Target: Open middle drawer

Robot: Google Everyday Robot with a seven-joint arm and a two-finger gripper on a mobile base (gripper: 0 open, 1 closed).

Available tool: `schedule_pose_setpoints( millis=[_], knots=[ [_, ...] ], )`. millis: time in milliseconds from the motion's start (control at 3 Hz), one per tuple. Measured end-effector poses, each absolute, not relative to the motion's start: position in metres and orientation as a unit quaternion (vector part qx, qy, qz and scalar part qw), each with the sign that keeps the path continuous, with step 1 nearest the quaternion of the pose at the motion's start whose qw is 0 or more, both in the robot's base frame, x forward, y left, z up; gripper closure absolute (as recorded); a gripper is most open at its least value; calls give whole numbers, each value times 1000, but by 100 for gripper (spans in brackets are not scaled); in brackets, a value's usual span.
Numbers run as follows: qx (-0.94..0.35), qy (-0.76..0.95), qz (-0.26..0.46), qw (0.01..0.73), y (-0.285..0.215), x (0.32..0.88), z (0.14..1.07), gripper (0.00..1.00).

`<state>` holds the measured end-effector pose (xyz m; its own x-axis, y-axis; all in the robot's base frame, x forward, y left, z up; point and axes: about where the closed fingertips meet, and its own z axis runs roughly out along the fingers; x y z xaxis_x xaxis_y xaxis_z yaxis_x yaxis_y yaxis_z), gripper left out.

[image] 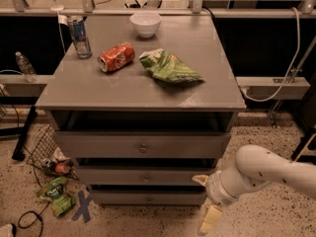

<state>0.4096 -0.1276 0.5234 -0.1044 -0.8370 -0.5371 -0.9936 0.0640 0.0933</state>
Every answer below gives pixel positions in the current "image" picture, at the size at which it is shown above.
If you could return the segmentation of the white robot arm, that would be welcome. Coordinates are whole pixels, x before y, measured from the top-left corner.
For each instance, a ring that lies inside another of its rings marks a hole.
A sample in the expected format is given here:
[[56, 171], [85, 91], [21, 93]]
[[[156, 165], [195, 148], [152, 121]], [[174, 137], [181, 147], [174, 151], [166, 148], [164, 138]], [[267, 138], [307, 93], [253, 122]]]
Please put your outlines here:
[[315, 165], [284, 159], [258, 145], [242, 146], [229, 166], [209, 176], [195, 175], [192, 180], [205, 187], [206, 197], [211, 201], [198, 228], [199, 236], [206, 235], [218, 222], [224, 206], [274, 183], [316, 198]]

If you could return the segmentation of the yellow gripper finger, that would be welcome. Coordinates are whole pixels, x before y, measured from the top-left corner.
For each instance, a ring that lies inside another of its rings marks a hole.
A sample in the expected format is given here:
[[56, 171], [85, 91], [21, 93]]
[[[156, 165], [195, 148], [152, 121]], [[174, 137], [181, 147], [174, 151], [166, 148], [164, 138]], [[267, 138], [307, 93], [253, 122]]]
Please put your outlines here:
[[208, 182], [208, 175], [195, 175], [192, 176], [192, 180], [202, 186], [205, 186]]
[[222, 214], [223, 211], [219, 206], [208, 204], [205, 207], [205, 213], [198, 227], [197, 234], [199, 236], [206, 235], [210, 231], [210, 229], [218, 222]]

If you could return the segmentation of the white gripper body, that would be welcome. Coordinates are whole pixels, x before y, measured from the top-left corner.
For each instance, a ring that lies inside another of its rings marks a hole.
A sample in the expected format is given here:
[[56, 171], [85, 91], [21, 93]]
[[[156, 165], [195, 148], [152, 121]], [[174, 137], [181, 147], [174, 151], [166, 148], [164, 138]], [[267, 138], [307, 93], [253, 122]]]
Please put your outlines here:
[[206, 183], [207, 198], [221, 206], [229, 206], [237, 198], [238, 174], [236, 171], [218, 170], [209, 176]]

